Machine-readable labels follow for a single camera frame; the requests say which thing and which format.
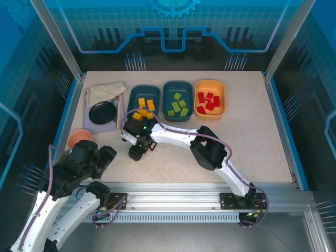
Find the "black plate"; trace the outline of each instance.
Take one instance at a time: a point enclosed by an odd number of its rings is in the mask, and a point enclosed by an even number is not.
[[[112,121],[117,114],[115,105],[109,101],[95,104],[89,112],[89,118],[94,124],[102,125]]]

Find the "metal pole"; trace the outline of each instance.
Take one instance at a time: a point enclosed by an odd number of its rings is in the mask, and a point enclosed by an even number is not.
[[[53,19],[48,7],[43,0],[30,0],[30,3],[34,7],[37,15],[41,19],[42,23],[46,27],[49,35],[54,41],[57,49],[61,53],[64,61],[67,63],[70,71],[77,80],[81,80],[82,71],[80,70],[74,56],[71,53],[61,31],[59,30],[55,20]]]
[[[280,65],[282,59],[284,58],[288,48],[290,47],[291,43],[295,39],[299,29],[301,28],[303,22],[306,20],[311,8],[313,7],[316,0],[304,0],[298,11],[293,18],[293,21],[289,25],[277,51],[275,52],[271,62],[269,63],[265,78],[266,80],[270,80],[274,75],[275,71],[277,70],[278,66]]]

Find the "white cloth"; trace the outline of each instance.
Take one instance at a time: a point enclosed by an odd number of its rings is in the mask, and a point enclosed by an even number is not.
[[[99,84],[85,90],[85,101],[90,108],[98,102],[107,101],[125,92],[126,87],[122,81]]]

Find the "transparent panel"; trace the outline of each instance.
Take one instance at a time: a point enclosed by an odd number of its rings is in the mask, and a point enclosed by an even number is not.
[[[46,1],[82,71],[266,70],[301,2]]]
[[[336,2],[316,1],[274,75],[303,169],[318,203],[336,201]],[[330,204],[323,219],[335,226]]]
[[[2,250],[26,221],[73,76],[28,0],[0,1],[0,21]]]

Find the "teal tray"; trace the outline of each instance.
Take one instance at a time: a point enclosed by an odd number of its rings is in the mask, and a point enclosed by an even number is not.
[[[172,102],[177,101],[174,99],[174,95],[180,93],[181,100],[184,100],[186,108],[189,109],[186,117],[180,117],[181,112],[175,113],[175,116],[169,117],[168,111],[174,110]],[[162,112],[164,118],[170,122],[186,122],[190,119],[194,112],[194,90],[193,86],[187,81],[169,81],[163,87],[163,103]]]
[[[128,101],[127,112],[132,109],[137,109],[139,107],[139,98],[145,98],[146,109],[147,101],[153,100],[155,106],[155,114],[159,115],[160,108],[160,95],[161,92],[158,87],[152,85],[138,85],[131,90],[130,99]],[[127,119],[132,118],[133,113],[127,115]]]

